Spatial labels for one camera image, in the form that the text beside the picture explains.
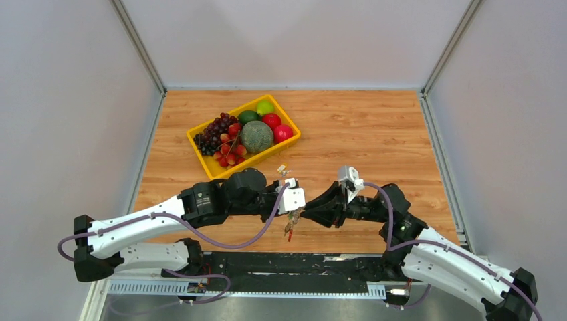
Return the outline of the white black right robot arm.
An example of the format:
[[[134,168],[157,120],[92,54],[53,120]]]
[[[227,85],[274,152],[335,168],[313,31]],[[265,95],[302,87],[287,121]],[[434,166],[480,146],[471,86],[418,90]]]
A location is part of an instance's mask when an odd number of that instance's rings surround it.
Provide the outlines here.
[[[386,250],[380,277],[426,282],[473,306],[486,320],[542,319],[531,272],[499,267],[452,243],[410,213],[411,204],[394,183],[377,187],[374,197],[350,198],[352,186],[335,182],[307,202],[301,216],[324,227],[341,227],[347,219],[382,223]]]

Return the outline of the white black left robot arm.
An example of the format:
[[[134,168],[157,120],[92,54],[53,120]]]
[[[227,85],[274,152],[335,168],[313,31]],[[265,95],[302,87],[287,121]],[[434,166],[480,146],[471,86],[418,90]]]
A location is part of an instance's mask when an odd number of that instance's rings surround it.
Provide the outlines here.
[[[148,240],[189,230],[223,249],[248,247],[263,236],[276,216],[290,211],[296,186],[293,180],[268,184],[261,171],[247,168],[227,179],[196,183],[162,203],[121,217],[95,220],[80,215],[74,219],[70,237],[76,248],[68,259],[80,282],[147,268],[160,268],[165,276],[195,277],[205,266],[198,241],[186,239],[160,245]],[[201,227],[220,225],[237,215],[258,215],[265,225],[249,241],[236,245],[221,243],[199,232]]]

